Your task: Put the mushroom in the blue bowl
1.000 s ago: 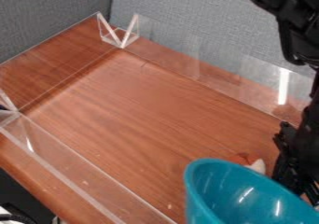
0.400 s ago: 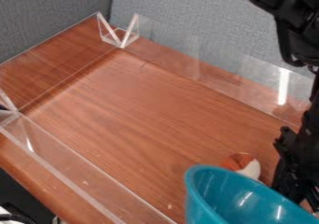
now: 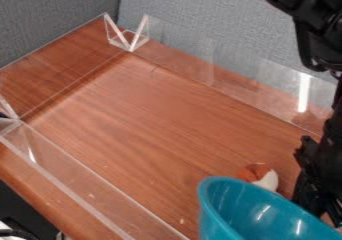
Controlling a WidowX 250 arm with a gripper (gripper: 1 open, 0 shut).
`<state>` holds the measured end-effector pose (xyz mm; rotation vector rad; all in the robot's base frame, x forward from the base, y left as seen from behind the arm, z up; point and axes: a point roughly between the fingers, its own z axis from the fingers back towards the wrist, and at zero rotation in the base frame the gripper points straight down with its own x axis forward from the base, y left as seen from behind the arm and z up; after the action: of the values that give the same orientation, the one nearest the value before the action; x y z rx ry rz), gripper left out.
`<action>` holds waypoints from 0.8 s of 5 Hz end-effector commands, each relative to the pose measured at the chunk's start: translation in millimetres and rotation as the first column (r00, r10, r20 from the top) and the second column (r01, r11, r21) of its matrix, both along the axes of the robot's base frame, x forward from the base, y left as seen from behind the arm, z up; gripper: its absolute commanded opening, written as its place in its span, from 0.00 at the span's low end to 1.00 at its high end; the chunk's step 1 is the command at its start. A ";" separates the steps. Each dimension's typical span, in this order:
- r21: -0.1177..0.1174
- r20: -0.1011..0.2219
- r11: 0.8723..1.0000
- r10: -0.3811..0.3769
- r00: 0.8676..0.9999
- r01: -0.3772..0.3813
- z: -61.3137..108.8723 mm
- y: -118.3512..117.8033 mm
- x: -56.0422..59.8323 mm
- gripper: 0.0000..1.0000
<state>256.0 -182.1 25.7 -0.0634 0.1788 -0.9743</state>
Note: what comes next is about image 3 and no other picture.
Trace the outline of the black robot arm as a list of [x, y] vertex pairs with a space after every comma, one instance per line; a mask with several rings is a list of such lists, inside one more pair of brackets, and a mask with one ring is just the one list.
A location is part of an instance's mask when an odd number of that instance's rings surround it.
[[291, 201], [342, 228], [342, 0], [266, 0], [294, 21], [303, 66], [338, 80], [331, 117], [319, 140], [300, 138], [300, 167]]

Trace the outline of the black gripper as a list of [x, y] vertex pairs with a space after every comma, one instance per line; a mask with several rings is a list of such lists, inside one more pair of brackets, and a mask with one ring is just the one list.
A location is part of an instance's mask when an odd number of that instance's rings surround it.
[[327, 214], [342, 226], [342, 119], [328, 119], [316, 142], [303, 136], [294, 157], [300, 167], [291, 201], [320, 218]]

